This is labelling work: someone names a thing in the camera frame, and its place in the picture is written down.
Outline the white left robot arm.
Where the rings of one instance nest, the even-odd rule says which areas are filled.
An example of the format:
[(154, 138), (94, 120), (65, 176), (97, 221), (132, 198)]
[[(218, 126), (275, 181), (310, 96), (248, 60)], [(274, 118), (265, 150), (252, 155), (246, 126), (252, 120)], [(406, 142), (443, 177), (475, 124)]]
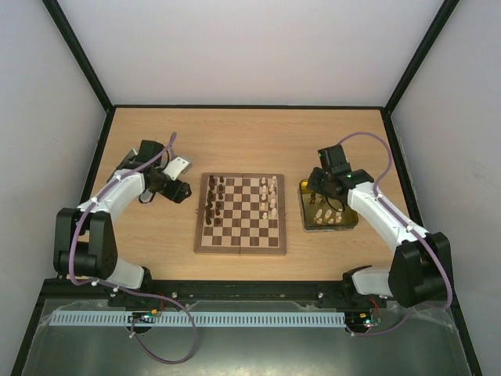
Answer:
[(77, 285), (104, 283), (114, 289), (138, 290), (149, 271), (120, 258), (114, 222), (133, 201), (150, 203), (156, 195), (179, 204), (191, 194), (180, 180), (192, 166), (177, 156), (173, 144), (143, 140), (130, 150), (106, 185), (76, 208), (56, 216), (53, 265), (60, 276)]

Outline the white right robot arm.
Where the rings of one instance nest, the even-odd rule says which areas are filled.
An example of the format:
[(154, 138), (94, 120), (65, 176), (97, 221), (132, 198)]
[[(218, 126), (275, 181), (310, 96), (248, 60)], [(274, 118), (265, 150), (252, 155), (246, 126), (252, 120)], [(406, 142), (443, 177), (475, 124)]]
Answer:
[(393, 252), (387, 269), (362, 266), (344, 273), (343, 301), (356, 307), (369, 295), (380, 295), (406, 308), (441, 299), (450, 306), (453, 291), (445, 268), (450, 259), (447, 237), (430, 233), (405, 216), (368, 172), (351, 168), (342, 145), (320, 149), (318, 155), (320, 165), (313, 168), (307, 187), (361, 215)]

